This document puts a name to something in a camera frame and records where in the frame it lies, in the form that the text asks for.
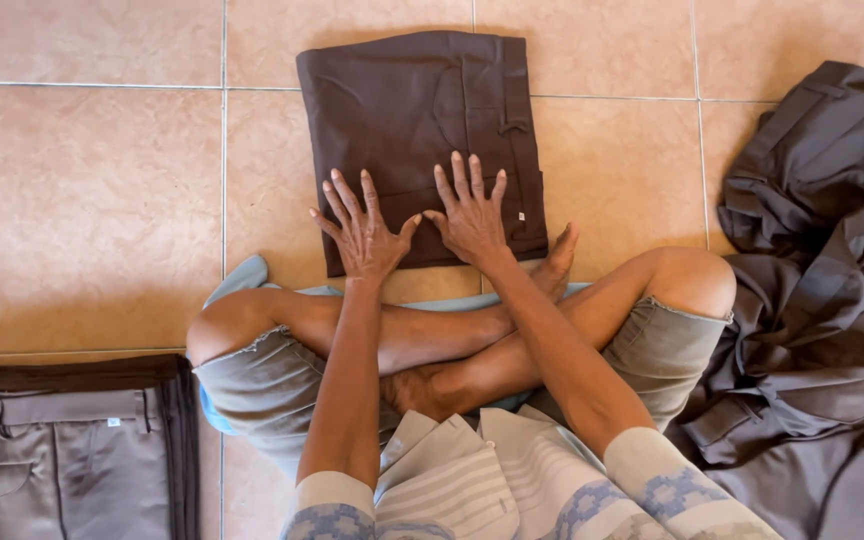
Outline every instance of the clothing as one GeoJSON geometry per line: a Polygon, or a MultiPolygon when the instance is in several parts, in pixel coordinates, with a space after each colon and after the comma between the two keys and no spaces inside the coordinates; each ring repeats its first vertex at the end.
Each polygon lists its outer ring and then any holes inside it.
{"type": "Polygon", "coordinates": [[[410,411],[382,454],[375,492],[342,472],[296,488],[280,538],[779,540],[654,429],[606,448],[605,471],[528,405],[484,409],[478,433],[410,411]]]}
{"type": "MultiPolygon", "coordinates": [[[[208,307],[209,304],[215,302],[216,300],[228,295],[232,294],[236,291],[245,290],[245,289],[257,289],[257,288],[268,288],[268,289],[279,289],[280,287],[274,283],[268,282],[269,279],[269,266],[266,264],[265,259],[262,258],[259,254],[253,254],[239,263],[238,266],[235,267],[225,279],[219,283],[219,286],[212,291],[212,294],[209,295],[208,299],[205,300],[205,305],[203,308],[208,307]]],[[[576,292],[579,292],[582,289],[588,287],[589,283],[569,283],[565,287],[565,292],[563,296],[570,296],[576,292]]],[[[315,296],[342,296],[342,291],[331,287],[328,285],[312,287],[307,289],[301,289],[295,291],[301,294],[310,294],[315,296]]],[[[496,293],[488,293],[488,294],[480,294],[477,296],[468,296],[464,298],[455,298],[450,300],[430,300],[430,301],[416,301],[413,303],[402,303],[403,308],[411,308],[413,310],[423,310],[426,312],[472,312],[475,310],[482,310],[483,308],[488,308],[489,306],[494,306],[499,303],[498,294],[496,293]]],[[[506,411],[513,411],[518,409],[520,405],[525,403],[525,401],[532,396],[532,390],[527,390],[525,392],[521,392],[514,396],[509,396],[505,399],[499,399],[493,403],[489,404],[489,407],[495,407],[499,409],[504,409],[506,411]]],[[[550,397],[541,398],[544,400],[550,400],[550,397]]],[[[233,429],[231,425],[229,425],[229,421],[226,420],[224,416],[219,414],[219,411],[216,410],[215,404],[212,402],[212,398],[209,395],[209,392],[206,391],[206,387],[199,386],[198,387],[198,402],[201,405],[202,414],[205,417],[205,420],[216,430],[226,434],[227,436],[237,436],[238,433],[233,429]]]]}
{"type": "MultiPolygon", "coordinates": [[[[602,351],[663,429],[685,405],[728,321],[682,313],[654,299],[640,300],[602,351]]],[[[251,344],[199,365],[194,373],[234,431],[294,477],[306,441],[326,362],[279,325],[251,344]]],[[[537,407],[562,418],[554,399],[537,407]]],[[[379,440],[385,444],[401,417],[379,403],[379,440]]]]}
{"type": "MultiPolygon", "coordinates": [[[[305,51],[295,59],[318,186],[318,207],[338,223],[322,190],[337,168],[363,204],[367,169],[389,229],[445,211],[433,167],[450,154],[482,161],[486,193],[500,169],[506,240],[520,261],[548,253],[543,176],[529,97],[525,39],[462,31],[419,31],[305,51]]],[[[330,278],[345,275],[335,242],[322,235],[330,278]]],[[[427,220],[399,268],[464,264],[427,220]]]]}
{"type": "Polygon", "coordinates": [[[784,538],[864,537],[864,68],[827,61],[764,114],[718,211],[735,321],[679,440],[784,538]]]}
{"type": "Polygon", "coordinates": [[[0,539],[198,539],[187,360],[0,367],[0,387],[0,539]]]}

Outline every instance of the forearm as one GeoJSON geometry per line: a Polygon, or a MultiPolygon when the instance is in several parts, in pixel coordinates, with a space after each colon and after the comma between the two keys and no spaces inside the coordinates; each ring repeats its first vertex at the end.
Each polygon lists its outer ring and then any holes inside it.
{"type": "Polygon", "coordinates": [[[318,387],[296,482],[339,471],[378,480],[378,335],[381,283],[348,280],[335,340],[318,387]]]}
{"type": "Polygon", "coordinates": [[[503,250],[482,268],[518,325],[542,381],[596,456],[631,427],[654,428],[648,410],[605,358],[503,250]]]}

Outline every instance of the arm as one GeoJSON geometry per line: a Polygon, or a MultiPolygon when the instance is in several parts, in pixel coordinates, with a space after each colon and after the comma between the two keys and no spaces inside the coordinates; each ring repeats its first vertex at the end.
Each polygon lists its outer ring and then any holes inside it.
{"type": "Polygon", "coordinates": [[[453,154],[457,196],[437,166],[436,185],[447,215],[430,210],[425,216],[436,224],[449,249],[492,282],[576,436],[601,459],[609,443],[625,430],[654,429],[639,396],[536,288],[506,245],[500,217],[505,171],[498,173],[486,199],[478,157],[471,156],[468,163],[471,186],[462,157],[453,154]]]}
{"type": "Polygon", "coordinates": [[[405,222],[396,236],[382,220],[376,188],[366,171],[362,171],[362,190],[367,213],[359,209],[339,171],[332,170],[332,180],[334,186],[326,181],[322,190],[342,228],[313,208],[309,213],[339,246],[345,296],[295,482],[300,484],[321,471],[337,471],[375,489],[379,469],[379,290],[409,251],[422,216],[405,222]]]}

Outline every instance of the khaki shorts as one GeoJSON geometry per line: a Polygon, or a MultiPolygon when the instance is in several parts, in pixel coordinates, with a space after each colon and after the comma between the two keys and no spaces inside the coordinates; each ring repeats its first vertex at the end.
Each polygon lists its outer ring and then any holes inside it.
{"type": "MultiPolygon", "coordinates": [[[[709,364],[722,330],[732,322],[700,317],[639,300],[602,350],[609,365],[635,390],[661,431],[686,406],[690,391],[709,364]]],[[[295,475],[326,362],[276,326],[235,350],[198,366],[194,373],[229,425],[295,475]]],[[[529,405],[565,423],[545,389],[529,405]]],[[[379,440],[384,445],[400,415],[379,404],[379,440]]]]}

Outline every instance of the light blue cloth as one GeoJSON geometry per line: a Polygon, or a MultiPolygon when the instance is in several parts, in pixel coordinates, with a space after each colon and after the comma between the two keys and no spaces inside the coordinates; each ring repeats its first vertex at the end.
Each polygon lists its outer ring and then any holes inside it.
{"type": "MultiPolygon", "coordinates": [[[[241,264],[235,267],[235,270],[225,277],[219,286],[205,300],[205,308],[216,300],[232,294],[236,291],[245,289],[270,288],[281,289],[278,285],[268,282],[269,280],[269,265],[265,259],[259,254],[254,254],[242,261],[241,264]]],[[[565,296],[576,293],[588,287],[589,283],[569,283],[565,288],[565,296]]],[[[309,294],[315,296],[342,296],[342,291],[329,285],[311,287],[298,290],[301,294],[309,294]]],[[[467,296],[465,298],[454,298],[451,300],[432,300],[432,301],[416,301],[412,303],[402,303],[402,308],[410,308],[412,310],[423,310],[426,312],[474,312],[482,310],[489,306],[494,306],[499,303],[498,294],[492,292],[488,294],[479,294],[476,296],[467,296]]],[[[532,391],[522,392],[508,398],[499,399],[488,405],[488,407],[513,411],[520,406],[532,391]]],[[[198,387],[198,400],[201,402],[202,413],[205,415],[205,420],[212,425],[213,428],[228,436],[236,436],[235,432],[229,426],[229,422],[215,410],[215,405],[206,389],[201,385],[198,387]]]]}

